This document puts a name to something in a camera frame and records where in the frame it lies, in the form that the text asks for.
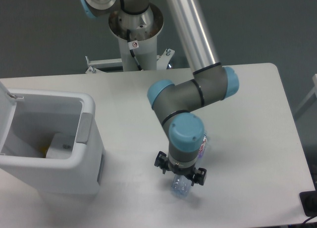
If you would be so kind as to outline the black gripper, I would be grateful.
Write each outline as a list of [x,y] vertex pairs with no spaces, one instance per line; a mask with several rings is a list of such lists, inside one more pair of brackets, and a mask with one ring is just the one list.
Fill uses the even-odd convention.
[[154,166],[160,168],[162,173],[165,174],[167,171],[171,171],[174,174],[185,176],[187,179],[191,180],[191,186],[195,184],[203,186],[206,181],[207,170],[205,168],[195,168],[195,162],[191,163],[188,167],[183,167],[181,164],[172,164],[168,161],[167,155],[159,151]]

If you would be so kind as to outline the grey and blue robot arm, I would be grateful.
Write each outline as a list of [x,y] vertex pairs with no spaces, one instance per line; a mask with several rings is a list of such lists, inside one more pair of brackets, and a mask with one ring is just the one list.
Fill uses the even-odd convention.
[[[109,14],[109,28],[118,39],[124,71],[158,68],[157,36],[163,16],[157,6],[150,0],[80,1],[90,18]],[[167,0],[167,4],[193,78],[178,85],[161,80],[148,89],[151,108],[169,140],[168,153],[159,152],[155,166],[203,185],[207,171],[196,163],[205,129],[193,111],[234,95],[239,80],[232,68],[221,65],[199,1]]]

